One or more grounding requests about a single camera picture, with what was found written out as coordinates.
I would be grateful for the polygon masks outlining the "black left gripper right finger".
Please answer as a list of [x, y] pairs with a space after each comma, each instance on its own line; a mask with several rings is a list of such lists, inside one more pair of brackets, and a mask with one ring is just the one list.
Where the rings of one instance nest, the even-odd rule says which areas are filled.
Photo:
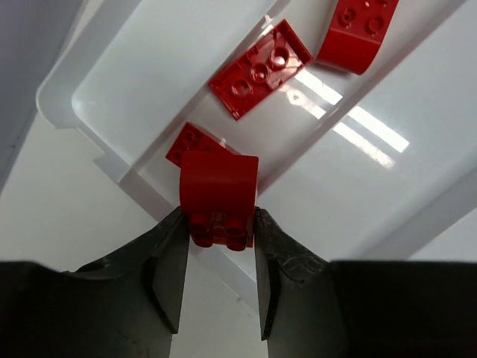
[[254, 218], [262, 340], [270, 357], [474, 357], [476, 265], [326, 261], [267, 210]]

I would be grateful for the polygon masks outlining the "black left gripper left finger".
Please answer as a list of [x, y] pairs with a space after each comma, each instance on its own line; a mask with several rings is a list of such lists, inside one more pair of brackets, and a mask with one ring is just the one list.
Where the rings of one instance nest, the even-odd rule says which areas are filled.
[[180, 209], [77, 271], [1, 263], [3, 357], [168, 357], [189, 252]]

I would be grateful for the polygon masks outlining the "red arched lego brick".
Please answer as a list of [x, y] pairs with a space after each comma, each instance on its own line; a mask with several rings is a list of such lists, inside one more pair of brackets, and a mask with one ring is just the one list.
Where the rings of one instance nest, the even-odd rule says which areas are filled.
[[253, 247], [259, 158], [240, 154], [185, 153], [180, 170], [180, 208], [193, 243]]

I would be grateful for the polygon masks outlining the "small red lego brick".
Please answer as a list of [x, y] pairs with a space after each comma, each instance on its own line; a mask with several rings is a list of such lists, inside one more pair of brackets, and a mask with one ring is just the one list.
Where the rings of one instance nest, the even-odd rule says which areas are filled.
[[209, 88], [236, 121], [293, 78], [313, 57], [287, 20], [218, 71]]

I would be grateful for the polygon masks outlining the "red curved lego brick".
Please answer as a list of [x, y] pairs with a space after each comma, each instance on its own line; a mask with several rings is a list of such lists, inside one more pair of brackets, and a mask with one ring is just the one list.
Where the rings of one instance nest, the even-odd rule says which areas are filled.
[[339, 0], [316, 62], [363, 74], [384, 41], [398, 3], [397, 0]]

